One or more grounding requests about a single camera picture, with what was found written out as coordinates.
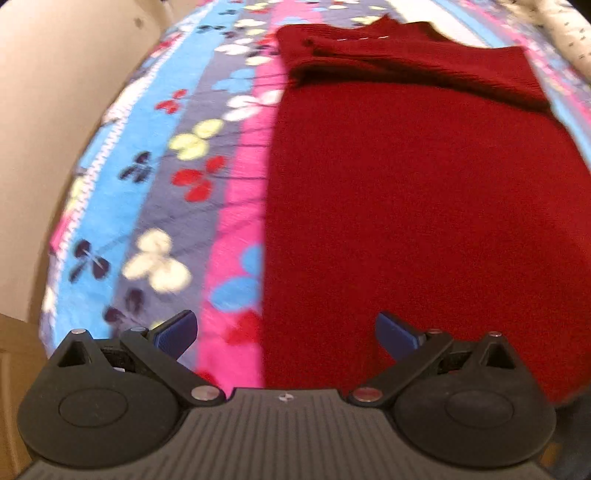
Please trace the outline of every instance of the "blue stripe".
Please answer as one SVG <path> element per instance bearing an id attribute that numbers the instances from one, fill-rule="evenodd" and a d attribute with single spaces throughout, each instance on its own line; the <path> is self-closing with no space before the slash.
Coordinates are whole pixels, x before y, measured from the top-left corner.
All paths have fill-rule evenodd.
<path id="1" fill-rule="evenodd" d="M 443 9 L 454 15 L 462 23 L 465 23 L 473 33 L 480 36 L 486 44 L 493 48 L 509 47 L 514 45 L 510 38 L 502 39 L 498 37 L 490 27 L 484 25 L 482 22 L 474 19 L 470 14 L 461 9 L 461 7 L 451 3 L 449 0 L 431 0 L 438 4 Z M 532 67 L 537 73 L 540 85 L 542 86 L 546 97 L 550 101 L 552 111 L 555 117 L 566 127 L 570 132 L 574 143 L 577 145 L 581 155 L 587 166 L 591 166 L 591 142 L 589 134 L 585 133 L 587 122 L 584 119 L 577 118 L 569 108 L 568 103 L 556 92 L 550 85 L 544 81 L 543 74 L 537 72 L 535 67 Z"/>
<path id="2" fill-rule="evenodd" d="M 488 28 L 484 28 L 482 23 L 480 23 L 475 18 L 471 17 L 466 10 L 462 7 L 459 7 L 448 0 L 431 0 L 434 4 L 439 5 L 441 8 L 446 10 L 452 16 L 454 16 L 457 20 L 461 21 L 465 26 L 467 26 L 472 33 L 476 34 L 480 37 L 488 46 L 492 48 L 500 48 L 506 47 L 508 45 L 507 42 L 502 41 L 499 37 L 497 37 L 492 30 Z"/>
<path id="3" fill-rule="evenodd" d="M 227 9 L 236 10 L 235 15 L 219 15 Z M 231 30 L 242 4 L 230 5 L 228 0 L 220 0 L 203 18 L 202 24 L 224 25 Z M 168 140 L 174 134 L 183 111 L 167 115 L 155 111 L 156 103 L 169 99 L 179 89 L 194 92 L 209 61 L 214 48 L 224 42 L 221 31 L 209 30 L 206 33 L 193 31 L 192 35 L 179 46 L 173 56 L 162 65 L 154 81 L 133 107 L 125 130 L 102 167 L 95 191 L 90 197 L 86 213 L 71 242 L 64 270 L 59 284 L 59 297 L 54 327 L 54 346 L 57 346 L 72 328 L 85 328 L 95 338 L 106 338 L 110 327 L 101 321 L 105 305 L 111 302 L 115 291 L 118 273 L 125 259 L 129 238 L 134 230 L 138 215 L 148 194 L 152 179 L 167 151 Z M 100 147 L 99 139 L 104 139 L 108 129 L 101 129 L 81 159 L 87 166 Z M 152 175 L 145 183 L 118 180 L 119 172 L 132 164 L 141 151 L 151 152 Z M 72 255 L 73 245 L 80 239 L 88 240 L 92 252 L 100 255 L 101 247 L 119 239 L 119 243 L 105 249 L 104 256 L 111 268 L 102 280 L 92 275 L 92 262 L 89 262 L 75 283 L 69 281 L 72 268 L 77 259 Z"/>

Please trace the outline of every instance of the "metal pin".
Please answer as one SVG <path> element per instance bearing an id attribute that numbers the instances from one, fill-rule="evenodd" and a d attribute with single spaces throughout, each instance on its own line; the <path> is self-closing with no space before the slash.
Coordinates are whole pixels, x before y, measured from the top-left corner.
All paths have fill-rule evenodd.
<path id="1" fill-rule="evenodd" d="M 381 390 L 373 387 L 359 387 L 353 390 L 353 398 L 364 403 L 378 401 L 384 394 Z"/>
<path id="2" fill-rule="evenodd" d="M 191 390 L 191 396 L 195 400 L 211 401 L 218 398 L 220 391 L 213 385 L 201 385 Z"/>

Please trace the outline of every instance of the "red sweater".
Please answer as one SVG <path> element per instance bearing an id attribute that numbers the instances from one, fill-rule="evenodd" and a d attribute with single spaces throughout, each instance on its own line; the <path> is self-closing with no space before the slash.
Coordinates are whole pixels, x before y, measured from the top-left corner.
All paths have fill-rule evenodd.
<path id="1" fill-rule="evenodd" d="M 277 38 L 291 82 L 269 158 L 266 385 L 375 375 L 380 310 L 502 331 L 553 400 L 588 382 L 591 178 L 522 49 L 387 17 Z"/>

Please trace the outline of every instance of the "gray ribbed plate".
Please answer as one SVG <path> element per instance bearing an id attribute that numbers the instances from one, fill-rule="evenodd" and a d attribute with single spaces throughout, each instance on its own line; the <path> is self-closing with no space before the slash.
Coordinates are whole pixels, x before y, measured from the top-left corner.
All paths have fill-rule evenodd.
<path id="1" fill-rule="evenodd" d="M 408 447 L 384 413 L 349 405 L 336 390 L 294 390 L 290 401 L 285 393 L 240 389 L 222 406 L 196 408 L 134 463 L 72 471 L 37 462 L 19 479 L 551 480 L 533 463 L 496 472 L 444 465 Z"/>

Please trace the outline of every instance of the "bed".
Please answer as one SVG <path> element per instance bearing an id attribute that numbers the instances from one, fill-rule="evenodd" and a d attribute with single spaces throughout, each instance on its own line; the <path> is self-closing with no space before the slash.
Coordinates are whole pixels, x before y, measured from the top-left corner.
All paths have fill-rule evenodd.
<path id="1" fill-rule="evenodd" d="M 591 159 L 589 85 L 539 29 L 493 0 L 213 0 L 166 32 L 77 164 L 50 241 L 48 352 L 72 328 L 101 338 L 192 309 L 199 335 L 180 361 L 227 392 L 263 385 L 266 154 L 285 84 L 273 33 L 384 14 L 430 21 L 471 46 L 522 45 L 555 116 Z"/>

